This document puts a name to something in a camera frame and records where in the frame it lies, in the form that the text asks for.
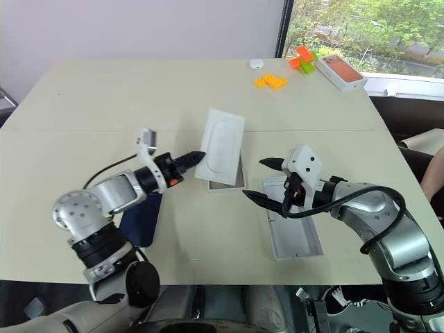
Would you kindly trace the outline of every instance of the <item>white wall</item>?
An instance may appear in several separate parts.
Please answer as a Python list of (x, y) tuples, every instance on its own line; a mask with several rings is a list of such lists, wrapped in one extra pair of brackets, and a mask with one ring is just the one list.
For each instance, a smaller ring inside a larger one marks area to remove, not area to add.
[(66, 58), (272, 58), (284, 0), (0, 0), (0, 85)]

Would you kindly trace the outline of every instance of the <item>phone box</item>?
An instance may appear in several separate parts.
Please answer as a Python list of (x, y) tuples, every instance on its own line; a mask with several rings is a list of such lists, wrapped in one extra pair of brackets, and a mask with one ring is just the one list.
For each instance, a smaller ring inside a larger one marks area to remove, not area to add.
[(315, 65), (341, 91), (363, 87), (367, 82), (367, 78), (337, 54), (324, 55)]

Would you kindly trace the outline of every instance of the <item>table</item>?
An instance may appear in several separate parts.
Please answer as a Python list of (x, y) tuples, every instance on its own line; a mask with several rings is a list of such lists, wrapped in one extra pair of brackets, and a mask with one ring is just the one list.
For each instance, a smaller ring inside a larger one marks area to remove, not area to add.
[[(254, 87), (253, 79), (268, 72), (289, 84), (280, 91)], [(76, 60), (43, 77), (0, 130), (0, 278), (85, 283), (69, 234), (52, 221), (53, 203), (134, 153), (141, 126), (158, 130), (159, 152), (198, 150), (210, 108), (246, 118), (248, 188), (282, 175), (261, 158), (308, 143), (323, 161), (323, 177), (401, 191), (443, 257), (441, 226), (365, 91), (340, 93), (322, 74), (291, 72), (284, 60), (266, 60), (261, 71), (245, 60)], [(104, 176), (137, 167), (132, 160)], [(189, 171), (164, 195), (145, 250), (162, 284), (380, 282), (342, 222), (314, 216), (325, 255), (275, 261), (266, 212), (240, 192), (209, 193), (206, 186)]]

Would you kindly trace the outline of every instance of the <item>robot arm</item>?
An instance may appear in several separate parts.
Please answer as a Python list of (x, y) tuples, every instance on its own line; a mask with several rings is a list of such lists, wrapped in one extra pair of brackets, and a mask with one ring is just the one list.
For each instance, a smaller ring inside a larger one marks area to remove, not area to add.
[(0, 332), (124, 332), (137, 323), (157, 299), (159, 275), (120, 233), (112, 216), (183, 181), (205, 153), (194, 151), (173, 160), (170, 153), (152, 158), (155, 132), (143, 130), (139, 153), (144, 166), (124, 171), (91, 189), (73, 191), (57, 200), (53, 219), (71, 233), (68, 244), (84, 263), (94, 301), (79, 302)]
[[(398, 331), (444, 332), (443, 275), (398, 192), (338, 177), (319, 180), (321, 162), (308, 146), (293, 149), (286, 159), (267, 158), (260, 163), (286, 173), (285, 199), (279, 203), (261, 193), (244, 191), (251, 200), (284, 217), (329, 212), (343, 221), (364, 242), (361, 252), (369, 254), (381, 276)], [(293, 205), (306, 211), (291, 213)]]

